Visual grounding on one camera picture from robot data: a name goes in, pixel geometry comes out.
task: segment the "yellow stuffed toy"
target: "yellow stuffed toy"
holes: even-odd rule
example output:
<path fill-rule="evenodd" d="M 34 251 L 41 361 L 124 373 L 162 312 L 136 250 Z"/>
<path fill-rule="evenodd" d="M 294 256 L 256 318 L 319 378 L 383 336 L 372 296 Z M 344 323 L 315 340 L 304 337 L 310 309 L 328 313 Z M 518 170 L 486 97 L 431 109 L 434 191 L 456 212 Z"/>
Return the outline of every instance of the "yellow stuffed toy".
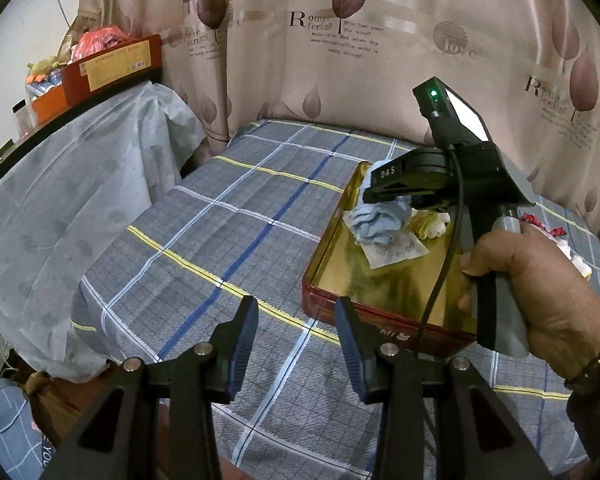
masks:
<path fill-rule="evenodd" d="M 40 83 L 45 80 L 53 70 L 58 68 L 58 58 L 56 56 L 47 57 L 40 60 L 37 63 L 27 64 L 29 67 L 29 77 L 27 77 L 27 84 Z"/>

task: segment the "white fabric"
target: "white fabric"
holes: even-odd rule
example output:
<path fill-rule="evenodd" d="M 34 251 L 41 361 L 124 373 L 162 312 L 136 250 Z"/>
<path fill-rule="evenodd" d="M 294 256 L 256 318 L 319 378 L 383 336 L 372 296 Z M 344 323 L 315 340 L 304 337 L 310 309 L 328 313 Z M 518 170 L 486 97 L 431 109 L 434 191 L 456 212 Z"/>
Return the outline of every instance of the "white fabric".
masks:
<path fill-rule="evenodd" d="M 29 365 L 74 381 L 104 366 L 71 326 L 78 282 L 179 183 L 204 136 L 175 92 L 148 82 L 53 133 L 0 181 L 0 332 Z"/>

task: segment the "silver pivot bolt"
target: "silver pivot bolt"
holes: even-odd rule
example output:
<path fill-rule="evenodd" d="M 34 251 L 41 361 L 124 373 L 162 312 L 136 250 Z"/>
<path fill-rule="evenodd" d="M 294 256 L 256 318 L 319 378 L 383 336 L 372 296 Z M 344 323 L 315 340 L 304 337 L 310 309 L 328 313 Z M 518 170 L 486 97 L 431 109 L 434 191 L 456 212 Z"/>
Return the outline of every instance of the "silver pivot bolt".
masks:
<path fill-rule="evenodd" d="M 400 349 L 398 348 L 398 345 L 394 343 L 384 343 L 380 346 L 380 351 L 382 352 L 382 355 L 393 357 L 400 351 Z"/>
<path fill-rule="evenodd" d="M 467 371 L 470 366 L 469 359 L 466 357 L 454 357 L 451 360 L 451 364 L 456 370 L 460 370 L 461 372 Z"/>
<path fill-rule="evenodd" d="M 214 346 L 211 343 L 198 343 L 193 347 L 193 351 L 196 355 L 209 355 L 214 351 Z"/>
<path fill-rule="evenodd" d="M 122 367 L 126 372 L 135 372 L 142 366 L 142 361 L 138 357 L 130 357 L 122 363 Z"/>

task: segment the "plaid tablecloth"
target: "plaid tablecloth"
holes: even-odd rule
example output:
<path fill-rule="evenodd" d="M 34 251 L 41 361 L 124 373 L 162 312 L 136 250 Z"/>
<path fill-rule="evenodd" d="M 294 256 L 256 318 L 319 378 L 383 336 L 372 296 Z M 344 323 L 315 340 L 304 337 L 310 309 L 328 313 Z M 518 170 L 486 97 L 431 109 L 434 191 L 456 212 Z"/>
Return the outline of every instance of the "plaid tablecloth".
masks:
<path fill-rule="evenodd" d="M 219 452 L 257 480 L 368 478 L 381 408 L 352 391 L 334 328 L 302 311 L 300 280 L 357 163 L 411 148 L 339 128 L 253 123 L 98 259 L 75 296 L 74 328 L 119 360 L 168 359 L 254 295 L 260 325 L 243 390 L 214 407 Z M 567 229 L 600 295 L 600 244 L 585 222 L 542 199 L 529 211 Z M 462 353 L 554 472 L 584 457 L 565 414 L 568 391 L 545 362 L 476 345 Z"/>

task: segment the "white screen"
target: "white screen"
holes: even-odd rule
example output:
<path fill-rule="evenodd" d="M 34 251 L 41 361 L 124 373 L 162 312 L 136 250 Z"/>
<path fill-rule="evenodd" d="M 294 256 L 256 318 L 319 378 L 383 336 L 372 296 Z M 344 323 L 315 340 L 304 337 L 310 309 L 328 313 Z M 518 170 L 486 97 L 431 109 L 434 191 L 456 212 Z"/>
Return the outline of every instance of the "white screen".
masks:
<path fill-rule="evenodd" d="M 478 139 L 489 140 L 478 114 L 458 99 L 453 92 L 447 89 L 446 94 L 449 96 L 449 101 L 451 101 L 451 104 L 456 110 L 456 114 L 458 115 L 458 119 L 462 123 L 462 126 L 471 130 Z"/>

